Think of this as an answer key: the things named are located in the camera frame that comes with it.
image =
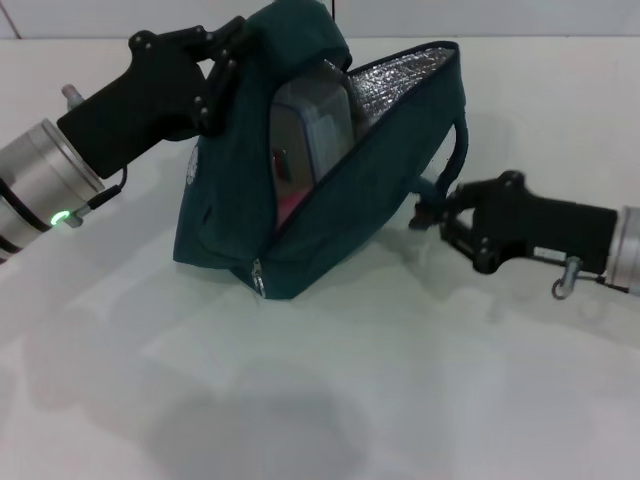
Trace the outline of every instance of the teal bag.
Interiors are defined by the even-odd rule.
[[[434,209],[467,153],[458,45],[433,42],[347,72],[349,49],[316,0],[278,0],[248,18],[257,47],[239,66],[226,128],[190,164],[174,259],[230,269],[265,298],[291,299],[366,242],[416,192]],[[370,125],[277,227],[270,110],[276,91],[330,62]],[[421,177],[448,132],[456,147],[435,184]]]

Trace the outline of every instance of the silver foil lining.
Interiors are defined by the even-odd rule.
[[[359,106],[361,123],[371,126],[402,95],[438,70],[454,50],[429,48],[389,60],[351,77],[352,92]]]

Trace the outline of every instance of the green led light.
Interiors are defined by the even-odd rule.
[[[53,216],[53,218],[51,218],[51,225],[55,227],[58,223],[66,220],[70,216],[71,216],[71,212],[69,210],[58,212]]]

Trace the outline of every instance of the white table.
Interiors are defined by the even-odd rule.
[[[420,43],[352,41],[357,63]],[[464,39],[464,179],[640,205],[640,39]],[[124,41],[0,42],[0,144],[125,70]],[[185,268],[192,142],[0,269],[0,478],[637,479],[640,299],[526,261],[491,277],[408,201],[289,303]],[[436,164],[442,164],[446,152]]]

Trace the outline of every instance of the bag strap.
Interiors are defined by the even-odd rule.
[[[453,127],[456,131],[456,145],[438,180],[434,184],[424,177],[419,177],[412,189],[412,193],[420,195],[420,203],[434,211],[444,204],[449,187],[460,175],[469,150],[469,129],[464,113],[456,118]]]
[[[346,71],[349,47],[324,4],[317,0],[276,0],[247,19],[266,55],[266,66],[288,81],[324,59]]]

